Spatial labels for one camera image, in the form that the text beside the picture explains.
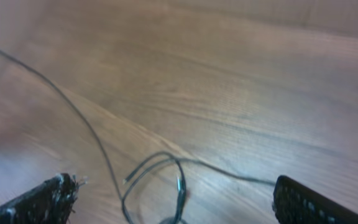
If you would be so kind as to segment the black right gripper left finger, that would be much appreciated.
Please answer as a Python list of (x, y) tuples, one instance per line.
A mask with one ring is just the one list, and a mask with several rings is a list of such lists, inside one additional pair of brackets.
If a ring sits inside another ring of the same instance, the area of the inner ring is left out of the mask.
[(66, 224), (85, 178), (59, 173), (0, 205), (0, 224)]

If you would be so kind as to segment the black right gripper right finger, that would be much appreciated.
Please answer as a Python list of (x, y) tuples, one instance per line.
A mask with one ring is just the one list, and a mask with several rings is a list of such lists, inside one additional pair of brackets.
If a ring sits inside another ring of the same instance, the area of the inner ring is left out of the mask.
[(358, 213), (285, 175), (276, 181), (272, 209), (280, 224), (358, 224)]

